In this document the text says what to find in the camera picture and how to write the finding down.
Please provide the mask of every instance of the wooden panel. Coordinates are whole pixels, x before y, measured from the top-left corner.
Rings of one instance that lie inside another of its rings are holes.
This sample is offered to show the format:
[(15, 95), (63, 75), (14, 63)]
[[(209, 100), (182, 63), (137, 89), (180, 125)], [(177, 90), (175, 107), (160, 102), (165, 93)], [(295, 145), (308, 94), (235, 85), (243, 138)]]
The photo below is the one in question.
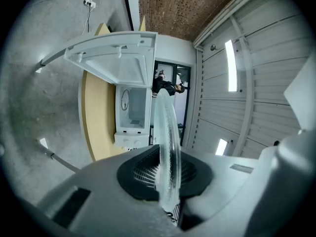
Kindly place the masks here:
[[(109, 33), (101, 23), (95, 35)], [(81, 84), (81, 115), (84, 136), (93, 161), (124, 153), (114, 146), (115, 86), (84, 71)]]
[(231, 0), (139, 0), (147, 31), (193, 41)]
[(142, 23), (139, 26), (138, 29), (140, 32), (145, 32), (146, 31), (146, 22), (145, 22), (145, 16), (143, 17)]

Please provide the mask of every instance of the fluorescent light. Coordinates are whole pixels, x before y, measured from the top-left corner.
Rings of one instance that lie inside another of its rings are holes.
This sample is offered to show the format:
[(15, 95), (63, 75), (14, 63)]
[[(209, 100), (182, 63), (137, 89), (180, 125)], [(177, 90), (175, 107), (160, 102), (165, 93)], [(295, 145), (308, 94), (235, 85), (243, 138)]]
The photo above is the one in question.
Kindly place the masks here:
[(222, 139), (219, 140), (218, 147), (215, 153), (217, 156), (222, 156), (224, 154), (227, 143), (228, 142), (225, 140), (222, 140)]
[(47, 143), (46, 143), (45, 138), (40, 139), (39, 142), (40, 142), (44, 147), (46, 147), (46, 148), (48, 149), (48, 146), (47, 146)]
[(236, 60), (233, 49), (233, 43), (231, 40), (225, 43), (227, 61), (228, 61), (228, 80), (229, 86), (228, 91), (237, 91), (237, 70), (236, 70)]

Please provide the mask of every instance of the white appliance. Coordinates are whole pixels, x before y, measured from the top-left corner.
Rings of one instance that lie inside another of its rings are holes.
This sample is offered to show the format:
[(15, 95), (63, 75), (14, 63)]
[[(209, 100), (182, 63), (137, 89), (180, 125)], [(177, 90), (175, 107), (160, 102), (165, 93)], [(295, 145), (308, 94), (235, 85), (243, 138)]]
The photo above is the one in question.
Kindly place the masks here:
[(75, 43), (65, 50), (66, 60), (117, 86), (117, 146), (139, 148), (149, 144), (157, 35), (113, 33)]

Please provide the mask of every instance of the white metal wall panel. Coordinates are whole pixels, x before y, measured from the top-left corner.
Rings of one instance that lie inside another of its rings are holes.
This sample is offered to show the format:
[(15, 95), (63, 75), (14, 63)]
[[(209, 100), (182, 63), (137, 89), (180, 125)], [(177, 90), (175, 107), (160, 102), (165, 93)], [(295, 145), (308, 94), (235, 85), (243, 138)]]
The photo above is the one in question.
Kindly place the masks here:
[(199, 119), (239, 134), (244, 111), (243, 101), (201, 100)]
[(290, 0), (253, 0), (236, 18), (244, 31), (253, 32), (246, 41), (253, 64), (254, 108), (240, 156), (258, 158), (262, 147), (300, 129), (284, 91), (301, 70), (314, 40), (305, 18)]
[(300, 14), (292, 0), (251, 0), (234, 16), (247, 36), (269, 24)]
[(303, 16), (294, 16), (248, 36), (253, 66), (308, 57), (313, 38), (304, 22)]
[[(220, 138), (238, 140), (247, 90), (243, 50), (239, 44), (239, 38), (244, 38), (253, 68), (254, 106), (240, 156), (259, 158), (265, 147), (300, 129), (283, 93), (301, 70), (314, 39), (305, 18), (291, 0), (251, 0), (234, 18), (243, 37), (237, 36), (228, 20), (202, 43), (201, 98), (193, 147), (214, 153)], [(238, 90), (242, 92), (228, 92), (224, 49), (228, 40), (234, 43)], [(217, 50), (210, 51), (212, 44)], [(225, 154), (230, 155), (234, 148), (234, 144), (230, 145)]]
[(226, 140), (228, 145), (225, 150), (226, 155), (230, 155), (235, 149), (238, 134), (221, 128), (217, 125), (199, 119), (197, 122), (193, 148), (196, 151), (214, 154), (220, 139)]
[[(205, 61), (209, 57), (215, 55), (221, 50), (225, 49), (225, 43), (229, 40), (235, 40), (237, 33), (234, 30), (233, 24), (230, 20), (226, 20), (214, 33), (208, 37), (203, 43), (203, 56), (202, 60)], [(215, 45), (216, 50), (211, 51), (211, 46)]]
[(250, 139), (246, 139), (245, 145), (241, 151), (241, 157), (258, 159), (262, 150), (265, 149), (266, 146), (261, 145), (258, 142), (252, 141)]
[(255, 102), (288, 105), (283, 93), (297, 76), (306, 59), (287, 59), (254, 66)]

